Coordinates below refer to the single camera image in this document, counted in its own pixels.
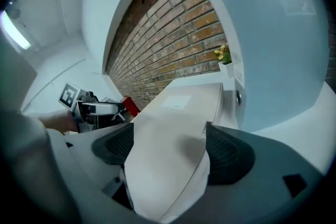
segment ceiling light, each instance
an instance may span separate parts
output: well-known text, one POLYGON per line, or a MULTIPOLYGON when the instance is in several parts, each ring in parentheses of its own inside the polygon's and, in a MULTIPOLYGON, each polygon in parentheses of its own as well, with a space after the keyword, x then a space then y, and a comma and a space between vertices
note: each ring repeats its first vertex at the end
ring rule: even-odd
POLYGON ((30 47, 30 43, 28 40, 17 30, 15 25, 10 20, 9 16, 6 12, 2 12, 0 15, 1 24, 7 34, 23 49, 28 49, 30 47))

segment small potted plant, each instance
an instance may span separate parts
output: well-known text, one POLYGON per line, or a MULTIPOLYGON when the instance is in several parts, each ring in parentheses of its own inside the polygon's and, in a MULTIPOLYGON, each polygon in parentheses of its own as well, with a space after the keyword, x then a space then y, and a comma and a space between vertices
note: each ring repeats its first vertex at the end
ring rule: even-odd
POLYGON ((218 58, 220 71, 225 76, 232 78, 234 76, 234 70, 228 44, 221 45, 219 50, 215 50, 215 55, 218 58))

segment white table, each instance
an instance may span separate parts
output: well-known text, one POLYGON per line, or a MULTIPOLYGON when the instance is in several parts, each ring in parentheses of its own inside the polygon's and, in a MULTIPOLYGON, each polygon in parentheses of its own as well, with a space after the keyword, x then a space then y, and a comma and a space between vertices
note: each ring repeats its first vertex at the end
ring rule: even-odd
MULTIPOLYGON (((233 78, 221 72, 178 78, 167 87, 221 82, 225 92, 224 113, 214 124, 239 129, 235 120, 235 85, 233 78)), ((324 83, 315 104, 305 112, 272 127, 254 132, 278 140, 297 151, 322 174, 327 174, 336 154, 336 94, 324 83)))

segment person's hand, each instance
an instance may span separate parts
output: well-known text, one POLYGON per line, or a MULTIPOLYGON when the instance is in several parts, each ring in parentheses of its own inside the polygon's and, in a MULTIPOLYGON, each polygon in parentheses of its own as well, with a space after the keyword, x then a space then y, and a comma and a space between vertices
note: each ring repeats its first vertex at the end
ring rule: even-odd
POLYGON ((45 128, 54 129, 61 133, 67 131, 78 132, 76 122, 73 119, 71 112, 67 109, 45 114, 34 113, 29 116, 38 118, 45 128))

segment red object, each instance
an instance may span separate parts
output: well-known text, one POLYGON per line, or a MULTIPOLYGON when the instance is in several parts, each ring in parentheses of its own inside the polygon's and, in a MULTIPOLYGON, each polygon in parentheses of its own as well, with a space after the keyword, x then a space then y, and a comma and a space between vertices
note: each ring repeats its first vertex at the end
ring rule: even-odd
POLYGON ((137 105, 134 104, 133 100, 126 96, 123 99, 121 99, 121 102, 126 107, 127 111, 130 112, 133 116, 137 116, 140 113, 140 110, 138 109, 137 105))

